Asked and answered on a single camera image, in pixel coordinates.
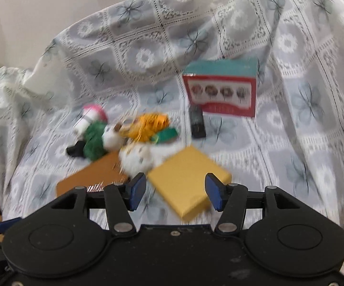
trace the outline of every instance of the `gold gift box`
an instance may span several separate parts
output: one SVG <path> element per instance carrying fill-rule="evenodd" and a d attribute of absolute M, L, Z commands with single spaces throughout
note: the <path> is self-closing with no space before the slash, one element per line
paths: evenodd
<path fill-rule="evenodd" d="M 190 221 L 211 204 L 205 176 L 213 173 L 223 184 L 232 175 L 196 148 L 189 146 L 151 170 L 147 178 L 183 221 Z"/>

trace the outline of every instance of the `orange tinsel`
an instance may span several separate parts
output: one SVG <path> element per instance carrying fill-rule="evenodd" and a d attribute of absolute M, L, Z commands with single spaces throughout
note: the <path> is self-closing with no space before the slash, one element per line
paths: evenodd
<path fill-rule="evenodd" d="M 157 132 L 169 126 L 167 115 L 147 113 L 137 117 L 128 128 L 121 128 L 119 134 L 139 142 L 148 142 Z"/>

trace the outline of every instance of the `floral pattern fabric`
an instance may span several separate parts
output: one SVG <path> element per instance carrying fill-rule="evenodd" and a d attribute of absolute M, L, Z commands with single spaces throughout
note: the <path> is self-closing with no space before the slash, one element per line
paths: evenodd
<path fill-rule="evenodd" d="M 181 71 L 238 57 L 258 58 L 256 117 L 205 115 L 207 137 L 192 140 Z M 344 0 L 128 0 L 62 31 L 34 70 L 1 68 L 4 219 L 47 204 L 60 180 L 87 166 L 65 148 L 88 102 L 113 123 L 167 113 L 180 139 L 234 182 L 277 185 L 344 228 Z M 151 185 L 131 216 L 137 226 L 181 223 Z M 104 211 L 91 218 L 107 227 Z M 260 218 L 248 211 L 245 225 Z"/>

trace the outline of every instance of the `stuffed animal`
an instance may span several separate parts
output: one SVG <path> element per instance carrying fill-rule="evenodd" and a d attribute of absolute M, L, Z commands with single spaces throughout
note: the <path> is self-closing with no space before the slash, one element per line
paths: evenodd
<path fill-rule="evenodd" d="M 167 115 L 160 113 L 146 113 L 133 119 L 132 123 L 123 123 L 119 133 L 124 138 L 136 142 L 148 142 L 157 132 L 169 126 Z"/>
<path fill-rule="evenodd" d="M 98 120 L 90 124 L 85 131 L 84 140 L 86 144 L 83 148 L 83 155 L 91 161 L 98 160 L 107 153 L 102 140 L 105 128 L 106 123 Z"/>
<path fill-rule="evenodd" d="M 118 151 L 120 150 L 126 139 L 119 134 L 119 130 L 122 127 L 122 124 L 117 123 L 115 126 L 106 126 L 103 134 L 103 148 L 108 151 Z"/>
<path fill-rule="evenodd" d="M 97 104 L 87 104 L 83 107 L 82 117 L 74 125 L 73 132 L 80 139 L 86 132 L 87 127 L 97 120 L 105 124 L 108 123 L 105 111 Z"/>
<path fill-rule="evenodd" d="M 146 174 L 183 148 L 182 142 L 159 145 L 133 142 L 123 147 L 119 152 L 121 170 L 131 178 L 139 172 Z"/>

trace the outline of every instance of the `white plush toy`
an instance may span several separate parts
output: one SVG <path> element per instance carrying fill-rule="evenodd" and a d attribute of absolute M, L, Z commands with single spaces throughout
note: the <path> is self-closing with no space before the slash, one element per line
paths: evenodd
<path fill-rule="evenodd" d="M 105 111 L 97 104 L 87 104 L 83 107 L 82 117 L 76 122 L 73 127 L 74 133 L 78 138 L 81 138 L 88 126 L 94 121 L 101 120 L 108 123 Z"/>
<path fill-rule="evenodd" d="M 126 139 L 119 134 L 119 130 L 122 127 L 121 124 L 115 126 L 106 126 L 104 133 L 102 134 L 103 148 L 108 151 L 120 150 Z"/>
<path fill-rule="evenodd" d="M 184 144 L 182 142 L 159 145 L 131 143 L 122 148 L 119 152 L 122 171 L 131 178 L 139 172 L 146 174 L 183 148 Z"/>

